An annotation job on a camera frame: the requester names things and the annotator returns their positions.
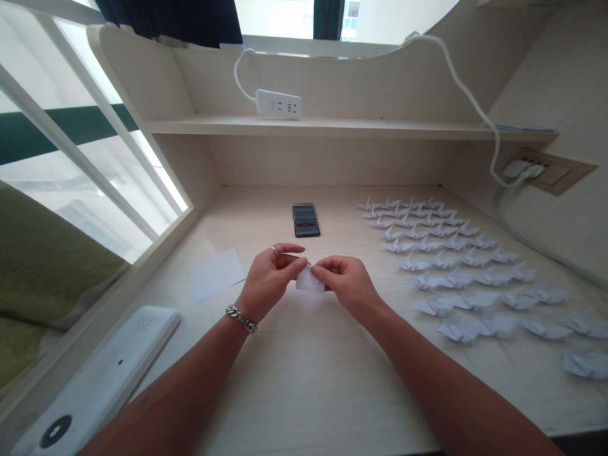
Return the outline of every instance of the white power strip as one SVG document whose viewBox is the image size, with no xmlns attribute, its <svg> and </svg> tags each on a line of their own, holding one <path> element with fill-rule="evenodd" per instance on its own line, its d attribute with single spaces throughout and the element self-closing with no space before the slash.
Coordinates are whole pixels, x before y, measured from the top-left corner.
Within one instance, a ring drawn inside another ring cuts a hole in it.
<svg viewBox="0 0 608 456">
<path fill-rule="evenodd" d="M 76 454 L 118 413 L 180 320 L 175 309 L 137 309 L 63 388 L 11 456 Z"/>
<path fill-rule="evenodd" d="M 302 117 L 302 99 L 299 96 L 258 89 L 255 102 L 258 114 L 292 119 Z"/>
</svg>

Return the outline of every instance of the smartphone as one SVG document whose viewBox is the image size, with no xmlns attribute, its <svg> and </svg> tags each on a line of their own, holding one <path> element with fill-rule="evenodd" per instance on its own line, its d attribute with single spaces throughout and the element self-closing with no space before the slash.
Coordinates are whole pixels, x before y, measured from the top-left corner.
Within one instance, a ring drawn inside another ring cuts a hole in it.
<svg viewBox="0 0 608 456">
<path fill-rule="evenodd" d="M 300 204 L 293 207 L 293 228 L 296 238 L 320 236 L 319 220 L 313 204 Z"/>
</svg>

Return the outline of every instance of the silver chain bracelet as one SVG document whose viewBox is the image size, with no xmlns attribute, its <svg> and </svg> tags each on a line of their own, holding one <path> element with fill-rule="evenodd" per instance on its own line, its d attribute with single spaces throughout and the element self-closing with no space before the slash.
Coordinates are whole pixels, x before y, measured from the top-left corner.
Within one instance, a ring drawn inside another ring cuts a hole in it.
<svg viewBox="0 0 608 456">
<path fill-rule="evenodd" d="M 255 334 L 255 332 L 258 330 L 258 327 L 255 325 L 254 322 L 252 322 L 251 320 L 246 320 L 241 316 L 241 312 L 239 312 L 239 310 L 234 304 L 230 304 L 228 307 L 226 307 L 226 313 L 230 315 L 233 319 L 237 319 L 238 321 L 243 323 L 250 334 Z"/>
</svg>

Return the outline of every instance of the wooden desk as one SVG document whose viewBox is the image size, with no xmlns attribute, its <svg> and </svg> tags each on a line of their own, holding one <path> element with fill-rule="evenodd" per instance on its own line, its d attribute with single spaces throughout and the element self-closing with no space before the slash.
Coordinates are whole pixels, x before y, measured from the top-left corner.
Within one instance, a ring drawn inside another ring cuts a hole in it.
<svg viewBox="0 0 608 456">
<path fill-rule="evenodd" d="M 127 312 L 140 305 L 175 307 L 183 320 L 136 394 L 181 357 L 224 314 L 243 284 L 192 304 L 191 265 L 235 248 L 244 270 L 253 257 L 279 242 L 299 242 L 314 263 L 333 254 L 361 258 L 380 295 L 431 342 L 469 369 L 550 436 L 608 428 L 608 382 L 587 381 L 561 368 L 560 354 L 608 342 L 574 335 L 564 343 L 542 341 L 524 329 L 513 340 L 482 338 L 460 346 L 436 332 L 439 319 L 415 304 L 427 292 L 398 269 L 380 233 L 354 206 L 404 198 L 445 201 L 487 239 L 503 242 L 554 281 L 571 298 L 538 307 L 555 319 L 605 301 L 556 263 L 512 240 L 491 219 L 440 187 L 225 187 L 204 216 L 159 268 Z M 291 206 L 317 207 L 321 237 L 296 240 Z M 503 306 L 498 312 L 514 314 Z M 467 313 L 458 311 L 464 317 Z M 607 307 L 600 313 L 608 318 Z M 344 311 L 332 293 L 319 296 L 288 287 L 240 353 L 198 454 L 206 455 L 403 455 L 438 449 L 415 403 L 376 342 Z"/>
</svg>

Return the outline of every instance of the wall outlet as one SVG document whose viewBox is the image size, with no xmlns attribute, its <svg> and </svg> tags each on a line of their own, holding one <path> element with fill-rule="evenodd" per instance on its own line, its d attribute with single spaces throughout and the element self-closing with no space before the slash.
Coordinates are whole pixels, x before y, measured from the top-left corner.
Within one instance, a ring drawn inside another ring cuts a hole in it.
<svg viewBox="0 0 608 456">
<path fill-rule="evenodd" d="M 299 96 L 258 89 L 255 93 L 258 114 L 300 119 L 302 99 Z"/>
<path fill-rule="evenodd" d="M 554 195 L 562 194 L 597 168 L 597 165 L 570 160 L 527 148 L 517 151 L 511 160 L 509 160 L 509 163 L 514 160 L 522 160 L 532 165 L 543 165 L 545 167 L 543 173 L 538 177 L 526 180 L 526 183 Z"/>
</svg>

